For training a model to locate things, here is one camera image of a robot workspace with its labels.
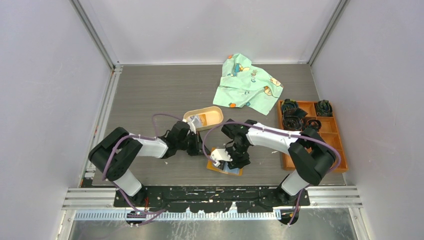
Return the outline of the orange leather card holder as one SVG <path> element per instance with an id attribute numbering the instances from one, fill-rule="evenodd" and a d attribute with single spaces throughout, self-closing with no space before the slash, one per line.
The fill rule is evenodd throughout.
<path id="1" fill-rule="evenodd" d="M 227 162 L 225 163 L 225 165 L 221 165 L 220 167 L 215 167 L 212 161 L 208 161 L 206 168 L 208 170 L 219 172 L 221 174 L 227 174 L 227 175 L 238 176 L 238 177 L 242 176 L 243 174 L 243 170 L 240 168 L 229 169 Z"/>

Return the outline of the credit card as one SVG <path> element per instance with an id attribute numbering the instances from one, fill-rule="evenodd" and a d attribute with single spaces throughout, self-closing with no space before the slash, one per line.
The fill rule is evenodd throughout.
<path id="1" fill-rule="evenodd" d="M 189 117 L 190 121 L 193 123 L 195 128 L 201 128 L 205 124 L 205 115 L 204 114 L 195 114 Z"/>

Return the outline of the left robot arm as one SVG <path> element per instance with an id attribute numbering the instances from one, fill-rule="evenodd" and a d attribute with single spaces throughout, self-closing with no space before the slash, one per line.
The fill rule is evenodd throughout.
<path id="1" fill-rule="evenodd" d="M 203 154 L 202 138 L 184 121 L 177 121 L 164 135 L 145 137 L 117 127 L 98 143 L 88 154 L 89 161 L 103 173 L 103 177 L 126 196 L 133 206 L 141 206 L 147 198 L 144 185 L 130 171 L 136 157 L 167 159 L 177 151 L 189 156 Z"/>

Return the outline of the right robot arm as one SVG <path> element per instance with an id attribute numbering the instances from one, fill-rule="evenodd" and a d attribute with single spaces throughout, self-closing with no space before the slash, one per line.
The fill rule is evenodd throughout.
<path id="1" fill-rule="evenodd" d="M 221 132 L 230 138 L 230 145 L 223 153 L 213 150 L 211 158 L 215 162 L 226 162 L 229 169 L 242 169 L 250 164 L 248 149 L 251 146 L 270 148 L 291 158 L 295 169 L 280 183 L 277 192 L 279 202 L 286 206 L 297 199 L 301 190 L 319 185 L 341 158 L 337 150 L 310 127 L 290 131 L 268 127 L 254 120 L 241 123 L 229 119 Z"/>

